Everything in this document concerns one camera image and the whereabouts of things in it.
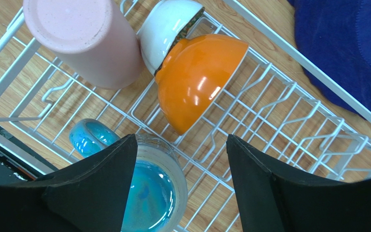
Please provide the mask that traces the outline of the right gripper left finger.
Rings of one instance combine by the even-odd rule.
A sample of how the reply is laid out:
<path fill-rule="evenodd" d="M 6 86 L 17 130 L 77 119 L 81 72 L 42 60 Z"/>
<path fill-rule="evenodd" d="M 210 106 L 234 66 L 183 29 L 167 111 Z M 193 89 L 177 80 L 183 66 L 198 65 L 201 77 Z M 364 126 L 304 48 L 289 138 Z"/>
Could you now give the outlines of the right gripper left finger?
<path fill-rule="evenodd" d="M 0 232 L 119 232 L 138 144 L 128 134 L 33 181 L 0 185 Z"/>

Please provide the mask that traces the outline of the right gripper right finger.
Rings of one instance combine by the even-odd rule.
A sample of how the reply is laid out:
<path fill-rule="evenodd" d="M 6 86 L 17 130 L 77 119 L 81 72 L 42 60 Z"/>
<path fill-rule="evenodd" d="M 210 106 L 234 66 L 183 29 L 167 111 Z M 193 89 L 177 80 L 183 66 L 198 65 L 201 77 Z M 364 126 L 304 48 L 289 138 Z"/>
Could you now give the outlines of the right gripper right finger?
<path fill-rule="evenodd" d="M 227 155 L 243 231 L 371 232 L 371 179 L 319 177 L 232 134 Z"/>

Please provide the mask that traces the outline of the orange bowl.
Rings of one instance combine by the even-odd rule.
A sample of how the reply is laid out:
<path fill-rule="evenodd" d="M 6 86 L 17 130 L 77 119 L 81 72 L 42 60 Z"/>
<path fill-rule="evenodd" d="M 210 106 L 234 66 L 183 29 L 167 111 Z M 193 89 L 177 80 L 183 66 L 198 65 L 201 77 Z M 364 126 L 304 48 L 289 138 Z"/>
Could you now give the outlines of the orange bowl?
<path fill-rule="evenodd" d="M 206 34 L 181 39 L 155 75 L 160 108 L 178 135 L 201 118 L 245 58 L 249 43 Z"/>

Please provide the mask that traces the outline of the white patterned small bowl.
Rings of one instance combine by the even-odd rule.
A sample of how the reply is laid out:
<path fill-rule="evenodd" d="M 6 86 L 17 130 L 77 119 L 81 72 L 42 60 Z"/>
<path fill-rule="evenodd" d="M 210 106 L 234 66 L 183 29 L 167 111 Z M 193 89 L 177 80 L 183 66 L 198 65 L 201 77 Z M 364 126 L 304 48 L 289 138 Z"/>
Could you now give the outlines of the white patterned small bowl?
<path fill-rule="evenodd" d="M 204 11 L 204 6 L 193 0 L 161 0 L 155 5 L 138 33 L 142 58 L 152 75 Z"/>

